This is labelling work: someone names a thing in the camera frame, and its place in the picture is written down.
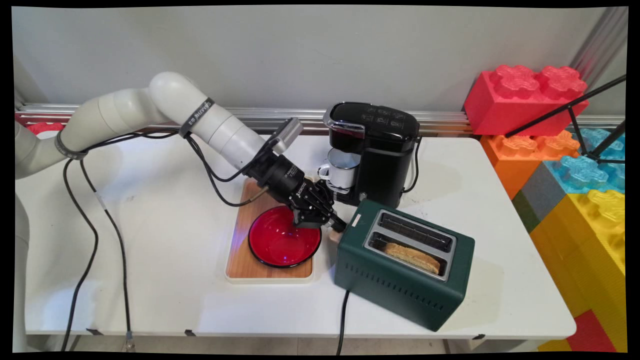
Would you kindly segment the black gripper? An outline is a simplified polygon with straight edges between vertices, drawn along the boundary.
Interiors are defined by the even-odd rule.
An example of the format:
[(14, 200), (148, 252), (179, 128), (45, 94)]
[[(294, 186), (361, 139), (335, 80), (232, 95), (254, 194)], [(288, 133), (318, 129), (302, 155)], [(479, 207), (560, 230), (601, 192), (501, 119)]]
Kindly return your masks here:
[(347, 223), (334, 209), (333, 196), (324, 180), (313, 181), (284, 155), (263, 153), (247, 168), (247, 177), (286, 205), (293, 213), (293, 225), (299, 229), (331, 228), (341, 234)]

